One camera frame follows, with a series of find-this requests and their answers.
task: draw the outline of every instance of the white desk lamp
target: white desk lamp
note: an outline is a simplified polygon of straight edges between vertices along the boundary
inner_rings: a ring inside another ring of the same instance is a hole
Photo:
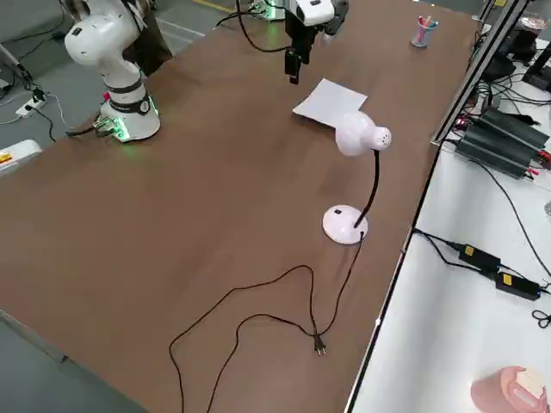
[[[385,150],[392,142],[392,134],[385,127],[377,127],[364,112],[346,114],[337,125],[336,141],[338,149],[347,157],[356,157],[372,150],[375,154],[375,180],[368,204],[360,211],[353,206],[337,205],[324,215],[325,234],[343,245],[359,243],[368,233],[368,220],[365,218],[375,200],[379,186],[379,151]]]

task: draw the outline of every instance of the wooden tabletop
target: wooden tabletop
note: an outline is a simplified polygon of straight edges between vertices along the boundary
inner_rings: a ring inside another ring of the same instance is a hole
[[[419,15],[440,21],[410,45]],[[282,27],[248,21],[265,46]],[[138,144],[62,139],[0,181],[0,306],[149,411],[180,411],[168,344],[232,287],[307,264],[325,327],[355,248],[330,241],[328,207],[362,207],[373,157],[347,158],[333,131],[292,114],[322,77],[369,96],[363,110],[393,132],[381,153],[370,229],[328,355],[296,329],[247,324],[213,412],[343,410],[433,159],[430,136],[460,85],[470,16],[408,0],[355,0],[340,37],[316,45],[299,86],[282,54],[218,28],[148,81],[162,116]],[[245,317],[309,326],[309,275],[236,293],[176,347],[188,412],[207,408]]]

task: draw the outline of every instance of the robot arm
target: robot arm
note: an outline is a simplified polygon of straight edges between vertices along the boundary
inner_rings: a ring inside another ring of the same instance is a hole
[[[160,128],[159,118],[139,68],[122,57],[143,28],[139,7],[133,0],[88,0],[87,4],[90,15],[72,27],[65,47],[77,63],[96,66],[109,91],[97,125],[122,142],[149,138]]]
[[[299,83],[300,67],[310,63],[310,51],[318,32],[335,36],[348,14],[348,0],[289,0],[285,11],[285,31],[291,47],[285,52],[285,74]]]

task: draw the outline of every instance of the white paper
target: white paper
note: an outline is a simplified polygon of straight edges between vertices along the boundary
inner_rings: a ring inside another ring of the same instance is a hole
[[[293,112],[324,125],[336,127],[345,114],[360,110],[367,99],[368,97],[361,93],[322,79],[310,96],[293,109]]]

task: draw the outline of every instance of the pen holder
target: pen holder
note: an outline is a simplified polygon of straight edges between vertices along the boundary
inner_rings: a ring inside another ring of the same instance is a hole
[[[419,17],[417,23],[418,30],[412,38],[412,44],[415,47],[427,47],[432,38],[432,34],[438,27],[438,22],[429,22],[428,26],[425,26],[421,21],[422,19]]]

